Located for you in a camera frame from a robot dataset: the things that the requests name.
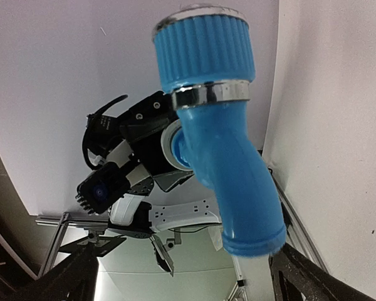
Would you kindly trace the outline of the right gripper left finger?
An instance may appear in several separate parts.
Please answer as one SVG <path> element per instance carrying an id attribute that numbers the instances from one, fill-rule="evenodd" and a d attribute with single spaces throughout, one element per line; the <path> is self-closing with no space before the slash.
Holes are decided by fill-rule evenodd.
<path id="1" fill-rule="evenodd" d="M 82 246 L 48 273 L 0 300 L 94 300 L 98 260 L 92 244 Z"/>

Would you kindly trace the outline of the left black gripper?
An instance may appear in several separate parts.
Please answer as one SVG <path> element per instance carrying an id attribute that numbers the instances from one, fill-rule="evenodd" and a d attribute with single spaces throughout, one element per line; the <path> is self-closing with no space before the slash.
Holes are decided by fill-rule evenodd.
<path id="1" fill-rule="evenodd" d="M 161 190 L 169 192 L 193 176 L 192 171 L 172 166 L 162 150 L 162 133 L 177 120 L 169 94 L 155 92 L 131 106 L 118 120 L 122 137 Z"/>

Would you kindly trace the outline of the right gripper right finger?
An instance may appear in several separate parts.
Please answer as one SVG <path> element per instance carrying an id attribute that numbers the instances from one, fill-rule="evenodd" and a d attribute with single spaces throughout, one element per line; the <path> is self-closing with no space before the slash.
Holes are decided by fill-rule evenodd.
<path id="1" fill-rule="evenodd" d="M 285 244 L 269 257 L 275 300 L 372 300 Z"/>

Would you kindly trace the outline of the white plastic pipe fitting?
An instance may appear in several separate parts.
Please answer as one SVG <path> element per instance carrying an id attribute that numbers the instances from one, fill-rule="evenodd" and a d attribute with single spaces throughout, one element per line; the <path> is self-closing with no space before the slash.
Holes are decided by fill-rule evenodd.
<path id="1" fill-rule="evenodd" d="M 171 166 L 181 171 L 192 171 L 188 161 L 181 155 L 180 144 L 185 147 L 185 140 L 179 119 L 173 121 L 163 130 L 160 144 L 162 152 Z"/>

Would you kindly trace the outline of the blue water faucet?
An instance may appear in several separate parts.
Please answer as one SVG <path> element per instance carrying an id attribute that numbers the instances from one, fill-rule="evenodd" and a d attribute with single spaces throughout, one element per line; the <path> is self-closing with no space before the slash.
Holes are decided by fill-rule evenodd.
<path id="1" fill-rule="evenodd" d="M 256 71 L 243 14 L 213 4 L 188 6 L 159 21 L 152 41 L 161 87 L 181 122 L 181 155 L 216 195 L 224 249 L 242 257 L 279 252 L 286 241 L 281 203 L 248 137 Z"/>

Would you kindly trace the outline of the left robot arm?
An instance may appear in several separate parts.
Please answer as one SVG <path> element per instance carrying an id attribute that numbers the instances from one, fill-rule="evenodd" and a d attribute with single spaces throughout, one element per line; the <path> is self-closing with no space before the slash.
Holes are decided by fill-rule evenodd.
<path id="1" fill-rule="evenodd" d="M 116 117 L 108 109 L 87 117 L 81 149 L 91 172 L 76 189 L 78 204 L 107 213 L 111 229 L 136 238 L 220 225 L 215 197 L 196 191 L 179 157 L 182 129 L 170 95 L 157 91 Z"/>

